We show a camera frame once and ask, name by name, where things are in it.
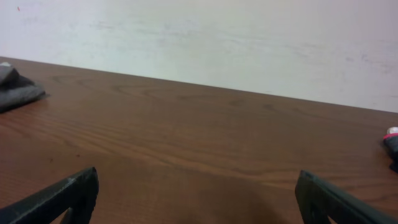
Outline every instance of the gray cloth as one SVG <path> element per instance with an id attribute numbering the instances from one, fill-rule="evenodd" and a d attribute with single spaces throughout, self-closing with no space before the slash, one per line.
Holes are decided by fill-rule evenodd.
<path id="1" fill-rule="evenodd" d="M 45 95 L 36 85 L 8 63 L 0 64 L 0 113 L 23 106 Z"/>

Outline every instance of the brown tabletop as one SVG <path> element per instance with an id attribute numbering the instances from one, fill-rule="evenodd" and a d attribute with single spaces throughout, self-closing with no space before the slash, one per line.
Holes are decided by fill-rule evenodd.
<path id="1" fill-rule="evenodd" d="M 0 207 L 95 166 L 92 223 L 302 223 L 302 169 L 398 218 L 398 114 L 10 58 L 49 97 L 0 114 Z"/>

